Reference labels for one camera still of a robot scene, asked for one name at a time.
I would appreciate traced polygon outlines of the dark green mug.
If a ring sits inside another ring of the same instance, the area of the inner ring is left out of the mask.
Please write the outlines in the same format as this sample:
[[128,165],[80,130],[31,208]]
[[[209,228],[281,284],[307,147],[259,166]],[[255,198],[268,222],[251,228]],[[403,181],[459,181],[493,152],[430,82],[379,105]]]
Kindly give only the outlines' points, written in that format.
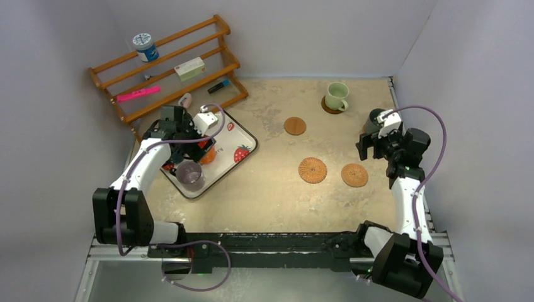
[[383,108],[375,108],[371,110],[371,112],[368,115],[368,118],[366,119],[365,124],[363,125],[362,132],[366,134],[372,134],[377,131],[380,131],[381,125],[377,120],[378,115],[383,112]]

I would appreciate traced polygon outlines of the orange mug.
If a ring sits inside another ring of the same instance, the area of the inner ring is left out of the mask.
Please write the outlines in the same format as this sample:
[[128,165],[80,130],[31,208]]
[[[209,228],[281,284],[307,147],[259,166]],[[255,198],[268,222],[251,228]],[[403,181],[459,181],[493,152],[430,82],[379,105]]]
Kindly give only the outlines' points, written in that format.
[[217,155],[216,148],[214,145],[211,146],[210,150],[206,153],[206,155],[198,161],[201,165],[207,165],[212,163],[215,160],[215,157]]

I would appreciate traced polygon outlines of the white strawberry metal tray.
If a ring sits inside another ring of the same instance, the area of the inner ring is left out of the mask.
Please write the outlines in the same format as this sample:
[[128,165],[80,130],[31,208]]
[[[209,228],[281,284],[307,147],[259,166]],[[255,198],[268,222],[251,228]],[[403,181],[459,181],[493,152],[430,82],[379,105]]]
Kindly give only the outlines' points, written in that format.
[[202,176],[200,181],[186,185],[179,181],[178,168],[184,167],[188,159],[178,164],[168,163],[161,172],[186,199],[196,199],[206,193],[223,177],[230,174],[244,159],[251,155],[258,147],[258,141],[233,116],[225,113],[224,129],[214,137],[212,147],[214,158],[207,164],[200,164]]

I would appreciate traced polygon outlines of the light green mug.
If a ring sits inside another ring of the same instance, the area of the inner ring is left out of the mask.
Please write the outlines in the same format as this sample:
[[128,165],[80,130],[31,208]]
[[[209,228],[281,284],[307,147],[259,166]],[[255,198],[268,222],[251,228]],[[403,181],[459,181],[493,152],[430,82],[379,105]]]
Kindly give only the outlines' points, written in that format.
[[327,87],[325,105],[335,111],[345,111],[348,108],[346,101],[349,95],[349,87],[342,82],[333,82]]

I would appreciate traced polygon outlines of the dark grooved wooden coaster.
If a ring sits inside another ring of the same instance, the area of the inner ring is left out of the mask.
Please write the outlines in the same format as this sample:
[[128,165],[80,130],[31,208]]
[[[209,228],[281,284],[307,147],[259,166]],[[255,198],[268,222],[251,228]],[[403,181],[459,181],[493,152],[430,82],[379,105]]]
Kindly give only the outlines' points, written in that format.
[[338,115],[338,114],[343,113],[343,110],[334,110],[334,109],[329,108],[326,105],[326,97],[325,96],[321,100],[321,107],[325,112],[327,112],[327,113],[329,113],[331,115]]

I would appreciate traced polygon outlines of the woven rattan round coaster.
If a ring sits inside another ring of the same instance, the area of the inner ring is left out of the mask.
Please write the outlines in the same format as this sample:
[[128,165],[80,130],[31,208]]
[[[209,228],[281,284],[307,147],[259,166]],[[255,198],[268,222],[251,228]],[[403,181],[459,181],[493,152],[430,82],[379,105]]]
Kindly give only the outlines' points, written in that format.
[[307,157],[299,164],[298,174],[305,182],[317,184],[326,178],[327,167],[322,160],[315,157]]

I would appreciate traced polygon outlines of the plain round wooden coaster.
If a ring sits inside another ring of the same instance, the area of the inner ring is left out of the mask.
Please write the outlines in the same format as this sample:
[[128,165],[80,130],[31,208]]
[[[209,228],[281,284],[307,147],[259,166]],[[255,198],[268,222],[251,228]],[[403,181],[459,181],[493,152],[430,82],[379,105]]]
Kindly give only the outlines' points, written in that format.
[[285,120],[284,129],[288,134],[298,136],[306,131],[307,125],[303,119],[293,116]]

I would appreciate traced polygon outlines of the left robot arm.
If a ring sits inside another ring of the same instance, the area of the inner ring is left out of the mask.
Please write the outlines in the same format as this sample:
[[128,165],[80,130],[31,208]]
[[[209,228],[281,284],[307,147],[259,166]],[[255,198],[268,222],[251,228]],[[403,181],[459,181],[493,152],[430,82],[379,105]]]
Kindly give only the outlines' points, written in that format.
[[156,174],[170,161],[198,162],[215,144],[226,124],[221,106],[218,113],[203,105],[192,116],[182,106],[165,105],[161,117],[142,136],[140,147],[120,177],[92,196],[96,239],[100,244],[116,245],[121,255],[134,247],[163,245],[171,257],[181,257],[188,248],[181,223],[156,221],[145,193]]

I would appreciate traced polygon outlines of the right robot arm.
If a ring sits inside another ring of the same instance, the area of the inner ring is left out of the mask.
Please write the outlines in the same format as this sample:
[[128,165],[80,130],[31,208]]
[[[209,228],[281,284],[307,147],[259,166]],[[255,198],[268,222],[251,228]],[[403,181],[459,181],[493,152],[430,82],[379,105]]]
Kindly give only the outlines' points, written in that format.
[[433,243],[424,213],[426,178],[420,163],[430,146],[430,136],[417,128],[403,129],[399,114],[391,109],[370,112],[356,143],[361,160],[372,148],[374,159],[388,162],[386,176],[395,201],[397,226],[391,231],[365,222],[354,238],[355,251],[373,255],[371,280],[379,285],[423,299],[443,262],[442,248]]

